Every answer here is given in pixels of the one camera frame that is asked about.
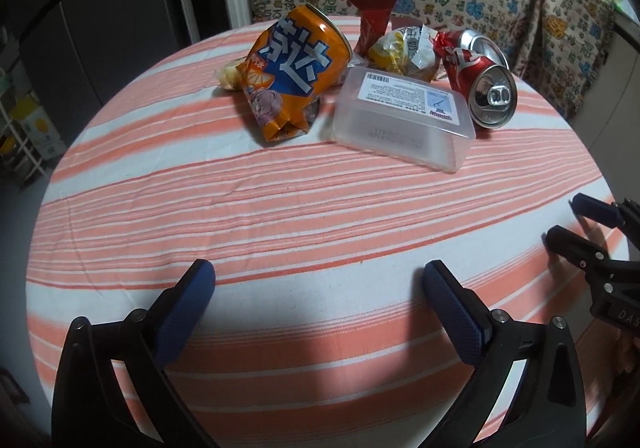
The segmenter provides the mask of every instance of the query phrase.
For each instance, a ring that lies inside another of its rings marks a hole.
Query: can lid
[[[471,85],[472,119],[486,128],[503,126],[516,110],[518,90],[513,75],[502,65],[491,65]]]
[[[349,61],[351,61],[351,59],[353,58],[353,50],[351,49],[351,44],[349,43],[349,40],[347,40],[347,37],[342,33],[342,31],[338,29],[337,26],[331,20],[329,20],[327,15],[325,15],[322,11],[316,8],[316,6],[314,6],[313,4],[310,4],[309,2],[307,2],[305,6],[309,11],[311,11],[313,14],[321,18],[329,27],[331,27],[338,34],[338,36],[340,36],[340,38],[342,38],[342,41],[344,42],[345,46],[347,46],[347,50],[349,51]]]
[[[484,35],[476,36],[473,38],[470,47],[472,51],[487,56],[495,64],[502,65],[507,69],[509,68],[509,64],[507,63],[507,59],[503,52],[490,38]]]
[[[475,29],[465,29],[460,32],[459,44],[463,49],[488,57],[493,63],[509,68],[504,53],[498,44]]]

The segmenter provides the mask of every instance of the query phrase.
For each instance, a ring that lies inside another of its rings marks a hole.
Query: crushed soda can
[[[451,38],[458,43],[456,47],[483,54],[495,64],[509,68],[507,59],[498,44],[481,32],[474,29],[462,29],[452,33]]]
[[[350,59],[347,39],[311,4],[298,6],[265,30],[238,66],[264,138],[278,141],[307,133],[318,113],[314,102]]]
[[[433,40],[434,52],[442,58],[451,88],[466,98],[475,124],[483,128],[504,126],[518,103],[513,75],[487,56],[458,47],[458,37],[444,32]]]

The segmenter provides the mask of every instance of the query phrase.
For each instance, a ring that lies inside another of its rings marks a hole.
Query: red snack wrapper
[[[397,0],[348,0],[360,11],[360,37],[354,49],[366,56],[369,48],[386,33],[386,26]]]

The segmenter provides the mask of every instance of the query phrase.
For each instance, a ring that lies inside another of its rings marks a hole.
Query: orange and white striped tablecloth
[[[356,18],[337,18],[353,43]],[[581,230],[568,200],[612,200],[569,126],[518,82],[518,109],[479,136],[456,174],[328,141],[332,96],[308,136],[265,147],[242,94],[215,71],[268,24],[176,53],[98,113],[52,176],[26,291],[49,398],[69,322],[148,307],[196,258],[217,288],[175,387],[222,446],[415,447],[470,374],[417,287],[442,259],[490,307],[519,320],[565,316],[577,341],[589,425],[612,336],[588,313],[584,276],[541,235]],[[617,231],[610,252],[628,258]],[[483,433],[498,427],[507,390]],[[138,420],[148,420],[116,364]]]

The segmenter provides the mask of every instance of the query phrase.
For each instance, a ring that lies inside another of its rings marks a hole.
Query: product label
[[[368,72],[358,97],[389,107],[400,108],[447,123],[460,124],[453,94],[383,73]]]

